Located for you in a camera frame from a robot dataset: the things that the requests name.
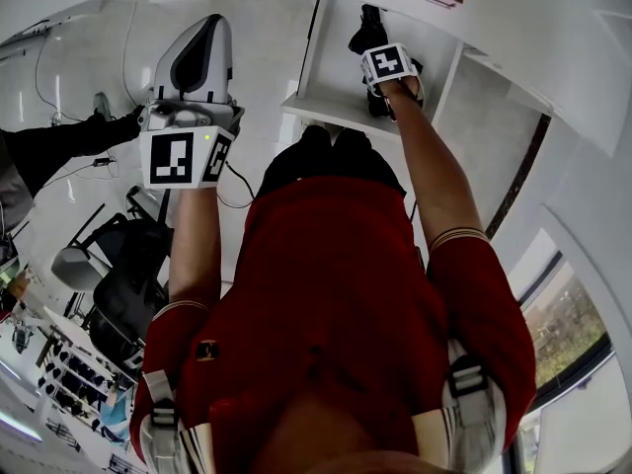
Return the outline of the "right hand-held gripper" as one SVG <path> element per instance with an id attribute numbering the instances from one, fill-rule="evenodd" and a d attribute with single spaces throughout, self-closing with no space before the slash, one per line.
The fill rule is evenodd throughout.
<path id="1" fill-rule="evenodd" d="M 401 43 L 394 42 L 366 50 L 361 57 L 361 67 L 367 87 L 368 109 L 373 117 L 395 119 L 390 103 L 379 87 L 385 81 L 404 84 L 404 78 L 415 77 L 419 87 L 414 99 L 420 108 L 424 106 L 425 90 L 421 79 L 423 65 L 412 58 Z"/>

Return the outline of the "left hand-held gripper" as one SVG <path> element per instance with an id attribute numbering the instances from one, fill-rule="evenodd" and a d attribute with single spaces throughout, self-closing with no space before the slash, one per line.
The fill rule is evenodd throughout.
<path id="1" fill-rule="evenodd" d="M 191 25 L 162 55 L 139 117 L 146 188 L 217 186 L 245 113 L 228 92 L 232 75 L 231 29 L 219 14 Z"/>

